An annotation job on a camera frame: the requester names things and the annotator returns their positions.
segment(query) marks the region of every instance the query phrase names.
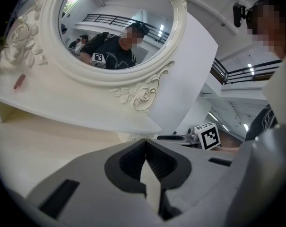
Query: red object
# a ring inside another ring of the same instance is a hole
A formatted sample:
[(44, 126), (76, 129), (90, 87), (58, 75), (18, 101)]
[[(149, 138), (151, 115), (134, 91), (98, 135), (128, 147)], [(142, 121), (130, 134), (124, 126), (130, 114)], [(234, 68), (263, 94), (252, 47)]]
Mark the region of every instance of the red object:
[(25, 74), (21, 74), (21, 76), (18, 78), (18, 80), (15, 83), (14, 89), (17, 89), (18, 87), (20, 87), (25, 79)]

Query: mirror glass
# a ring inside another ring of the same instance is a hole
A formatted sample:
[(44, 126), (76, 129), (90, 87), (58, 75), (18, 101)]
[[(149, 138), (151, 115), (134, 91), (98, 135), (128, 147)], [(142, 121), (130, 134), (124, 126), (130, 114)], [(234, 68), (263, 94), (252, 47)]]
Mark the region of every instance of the mirror glass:
[(59, 18), (69, 52), (89, 66), (108, 70), (152, 59), (172, 26), (170, 0), (64, 0)]

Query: black hair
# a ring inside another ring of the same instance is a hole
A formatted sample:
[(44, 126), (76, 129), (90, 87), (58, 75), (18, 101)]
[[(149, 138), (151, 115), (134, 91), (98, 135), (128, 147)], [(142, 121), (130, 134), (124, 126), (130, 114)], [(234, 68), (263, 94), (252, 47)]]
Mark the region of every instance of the black hair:
[(273, 0), (258, 0), (246, 15), (247, 28), (252, 30), (253, 35), (258, 34), (258, 18), (263, 16), (264, 6), (272, 6), (275, 11), (279, 12), (279, 17), (283, 18), (286, 24), (286, 6), (279, 5)]

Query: metal railing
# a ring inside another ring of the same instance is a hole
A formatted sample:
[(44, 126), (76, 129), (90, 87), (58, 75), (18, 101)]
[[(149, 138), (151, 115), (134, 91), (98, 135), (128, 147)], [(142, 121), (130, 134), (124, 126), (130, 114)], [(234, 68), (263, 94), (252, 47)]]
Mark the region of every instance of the metal railing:
[(272, 65), (281, 62), (281, 60), (270, 61), (228, 72), (215, 58), (210, 72), (222, 85), (246, 81), (264, 81), (269, 80), (276, 69), (279, 68), (279, 66)]
[(109, 25), (116, 25), (121, 27), (127, 27), (135, 22), (140, 22), (148, 27), (150, 30), (148, 33), (148, 37), (153, 39), (154, 41), (165, 44), (169, 37), (169, 33), (165, 31), (161, 31), (160, 28), (157, 28), (153, 25), (144, 23), (142, 21), (138, 21), (135, 19), (131, 19), (128, 17), (121, 17), (116, 15), (107, 15), (107, 14), (87, 14), (86, 18), (83, 20), (83, 22), (98, 22), (98, 23), (106, 23)]

